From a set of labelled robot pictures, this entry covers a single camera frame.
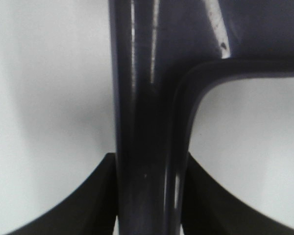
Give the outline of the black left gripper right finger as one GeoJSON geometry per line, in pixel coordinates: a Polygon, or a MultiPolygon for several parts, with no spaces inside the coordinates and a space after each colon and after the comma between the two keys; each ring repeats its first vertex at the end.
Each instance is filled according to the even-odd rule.
{"type": "Polygon", "coordinates": [[[186,171],[181,225],[186,235],[294,235],[216,182],[192,157],[186,171]]]}

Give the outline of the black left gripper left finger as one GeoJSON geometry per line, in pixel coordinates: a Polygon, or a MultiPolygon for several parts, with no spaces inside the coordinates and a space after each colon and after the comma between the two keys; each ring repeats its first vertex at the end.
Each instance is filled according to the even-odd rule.
{"type": "Polygon", "coordinates": [[[71,195],[12,234],[111,235],[117,213],[115,154],[108,153],[71,195]]]}

